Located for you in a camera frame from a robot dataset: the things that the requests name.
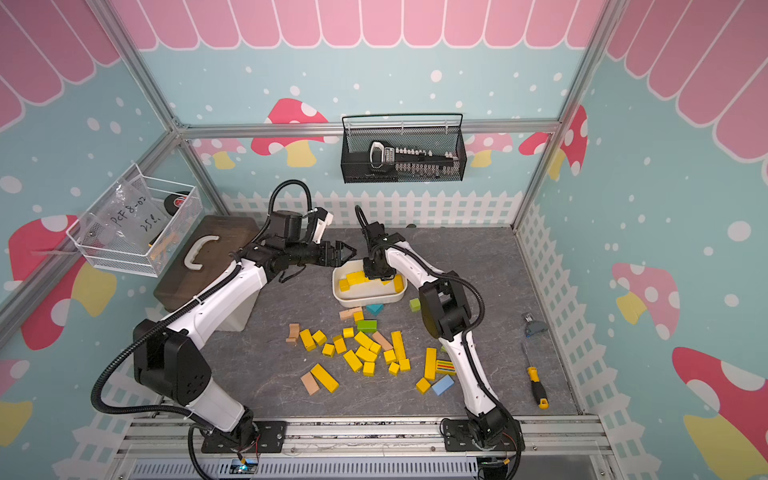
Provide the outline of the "white oval plastic tub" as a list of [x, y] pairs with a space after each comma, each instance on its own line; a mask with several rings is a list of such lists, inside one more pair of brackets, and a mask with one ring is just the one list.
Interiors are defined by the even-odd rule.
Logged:
[[336, 268], [332, 273], [332, 290], [336, 300], [346, 308], [362, 307], [370, 304], [390, 304], [401, 300], [405, 289], [408, 287], [408, 281], [403, 277], [405, 289], [401, 293], [396, 293], [393, 280], [369, 280], [366, 283], [350, 286], [350, 290], [342, 292], [339, 289], [339, 282], [345, 279], [346, 275], [356, 271], [363, 271], [362, 260], [352, 260], [342, 267]]

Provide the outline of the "yellow cylinder block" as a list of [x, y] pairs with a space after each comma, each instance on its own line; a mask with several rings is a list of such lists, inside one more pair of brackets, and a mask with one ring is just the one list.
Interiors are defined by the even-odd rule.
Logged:
[[401, 293], [405, 289], [403, 277], [400, 274], [395, 276], [393, 282], [396, 293]]

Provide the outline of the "rainbow striped block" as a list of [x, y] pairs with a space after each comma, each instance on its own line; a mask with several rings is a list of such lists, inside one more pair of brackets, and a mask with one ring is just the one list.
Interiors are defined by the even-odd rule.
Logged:
[[451, 361], [447, 360], [437, 360], [435, 362], [435, 370], [439, 374], [443, 375], [455, 375], [456, 369], [454, 364]]

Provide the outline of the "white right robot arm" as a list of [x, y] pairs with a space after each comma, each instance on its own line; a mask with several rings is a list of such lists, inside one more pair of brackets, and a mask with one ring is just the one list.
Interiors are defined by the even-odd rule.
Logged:
[[520, 425], [490, 387], [476, 351], [473, 331], [486, 313], [478, 289], [456, 272], [430, 265], [402, 235], [389, 234], [383, 224], [370, 222], [361, 206], [355, 207], [355, 215], [368, 248], [366, 276], [389, 279], [399, 273], [418, 288], [424, 326], [453, 364], [474, 442], [489, 449], [502, 439], [512, 440], [521, 452]]

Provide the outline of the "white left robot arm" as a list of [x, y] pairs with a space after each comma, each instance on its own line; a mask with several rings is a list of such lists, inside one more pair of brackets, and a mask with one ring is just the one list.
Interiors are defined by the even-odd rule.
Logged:
[[[90, 401], [100, 413], [133, 415], [166, 412], [192, 421], [206, 437], [233, 451], [246, 451], [259, 438], [252, 411], [232, 398], [213, 379], [202, 355], [212, 334], [250, 297], [272, 280], [288, 281], [286, 270], [309, 265], [341, 267], [356, 251], [323, 235], [332, 214], [313, 204], [304, 213], [276, 209], [270, 197], [267, 219], [256, 236], [231, 252], [226, 270], [201, 292], [159, 322], [145, 320], [133, 331], [133, 341], [112, 360], [95, 381]], [[102, 395], [110, 377], [132, 360], [134, 379], [170, 399], [168, 405], [117, 406]]]

